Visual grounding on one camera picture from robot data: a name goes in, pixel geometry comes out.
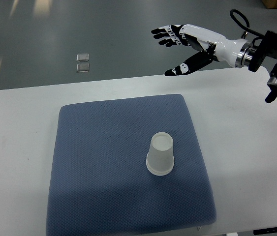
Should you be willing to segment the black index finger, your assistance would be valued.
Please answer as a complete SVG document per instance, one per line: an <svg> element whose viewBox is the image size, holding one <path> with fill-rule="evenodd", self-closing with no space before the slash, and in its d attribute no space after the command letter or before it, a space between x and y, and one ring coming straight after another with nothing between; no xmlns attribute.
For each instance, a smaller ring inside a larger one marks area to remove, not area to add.
<svg viewBox="0 0 277 236"><path fill-rule="evenodd" d="M166 47L171 47L174 45L185 45L184 41L175 40L175 39L163 39L158 42L159 45L165 45Z"/></svg>

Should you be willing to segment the black thumb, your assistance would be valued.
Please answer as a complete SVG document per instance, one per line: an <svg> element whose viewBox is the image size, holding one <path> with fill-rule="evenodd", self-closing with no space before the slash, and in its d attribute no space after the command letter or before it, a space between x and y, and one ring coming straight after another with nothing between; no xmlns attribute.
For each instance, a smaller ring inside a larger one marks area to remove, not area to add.
<svg viewBox="0 0 277 236"><path fill-rule="evenodd" d="M203 67L209 65L213 61L218 61L217 57L208 51L200 51L188 59L186 59L180 65L174 67L173 69L169 69L165 71L165 76L180 76L180 75L188 75L193 72L196 72Z"/></svg>

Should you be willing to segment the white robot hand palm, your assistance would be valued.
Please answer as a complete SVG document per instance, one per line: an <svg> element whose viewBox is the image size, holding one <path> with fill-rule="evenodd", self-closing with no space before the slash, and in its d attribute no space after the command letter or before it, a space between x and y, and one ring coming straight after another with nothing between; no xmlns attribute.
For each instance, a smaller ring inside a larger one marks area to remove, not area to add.
<svg viewBox="0 0 277 236"><path fill-rule="evenodd" d="M227 39L217 32L190 24L183 25L179 35L197 51L214 46L217 60L226 61L231 67L243 67L245 53L250 48L250 42L245 39Z"/></svg>

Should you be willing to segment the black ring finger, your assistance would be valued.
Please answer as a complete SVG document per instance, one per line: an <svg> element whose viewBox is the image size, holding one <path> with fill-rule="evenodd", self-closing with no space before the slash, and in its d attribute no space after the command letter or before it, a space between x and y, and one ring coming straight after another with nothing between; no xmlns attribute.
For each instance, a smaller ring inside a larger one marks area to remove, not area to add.
<svg viewBox="0 0 277 236"><path fill-rule="evenodd" d="M156 29L151 30L152 34L179 34L181 30L181 25L166 25Z"/></svg>

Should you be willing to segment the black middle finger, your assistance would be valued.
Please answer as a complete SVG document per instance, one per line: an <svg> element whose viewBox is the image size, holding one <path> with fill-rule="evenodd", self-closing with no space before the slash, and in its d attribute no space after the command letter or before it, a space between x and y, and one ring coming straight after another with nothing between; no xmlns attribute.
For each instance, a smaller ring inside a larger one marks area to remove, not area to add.
<svg viewBox="0 0 277 236"><path fill-rule="evenodd" d="M154 39L172 39L172 40L179 40L179 38L175 34L168 34L168 33L158 33L155 34Z"/></svg>

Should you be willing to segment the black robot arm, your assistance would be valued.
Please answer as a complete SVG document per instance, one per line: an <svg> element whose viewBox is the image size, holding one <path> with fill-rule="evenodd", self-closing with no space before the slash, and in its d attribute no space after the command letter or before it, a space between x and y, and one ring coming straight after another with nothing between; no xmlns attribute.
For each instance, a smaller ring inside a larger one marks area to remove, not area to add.
<svg viewBox="0 0 277 236"><path fill-rule="evenodd" d="M230 40L219 33L190 24L167 25L151 33L160 45L183 45L197 51L180 65L165 71L165 76L188 75L213 61L225 61L233 68L246 66L249 71L256 72L266 57L275 59L267 82L270 93L265 101L272 103L277 98L277 33L268 31L264 36L259 36L261 42L258 46L246 39Z"/></svg>

